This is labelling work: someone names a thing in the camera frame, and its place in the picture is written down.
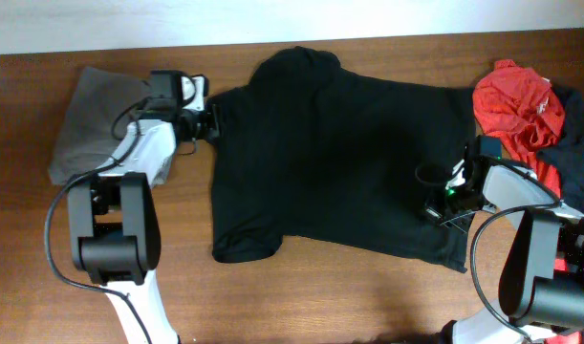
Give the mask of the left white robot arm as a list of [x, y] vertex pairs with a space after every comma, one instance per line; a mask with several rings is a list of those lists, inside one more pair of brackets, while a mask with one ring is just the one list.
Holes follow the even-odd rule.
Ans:
[[214, 110], [202, 106], [141, 109], [96, 171], [66, 192], [71, 254], [89, 289], [104, 294], [130, 343], [178, 343], [159, 291], [162, 239], [152, 188], [163, 179], [180, 142], [218, 138]]

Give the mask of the black t-shirt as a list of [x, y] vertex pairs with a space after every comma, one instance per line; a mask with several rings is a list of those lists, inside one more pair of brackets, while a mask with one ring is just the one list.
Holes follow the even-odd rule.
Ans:
[[243, 263], [302, 236], [465, 268], [467, 237], [422, 216], [428, 182], [475, 136], [472, 92], [345, 70], [295, 47], [208, 102], [214, 141], [213, 258]]

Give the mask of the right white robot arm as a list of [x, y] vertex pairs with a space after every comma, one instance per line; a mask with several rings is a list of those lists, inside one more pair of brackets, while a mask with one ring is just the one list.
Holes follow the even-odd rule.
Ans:
[[[443, 343], [543, 343], [584, 333], [584, 215], [567, 206], [520, 162], [488, 155], [460, 161], [452, 171], [420, 165], [416, 179], [432, 187], [428, 219], [443, 227], [484, 210], [491, 213], [470, 245], [474, 288], [484, 307], [445, 326]], [[487, 228], [508, 218], [516, 233], [495, 303], [479, 280], [476, 255]]]

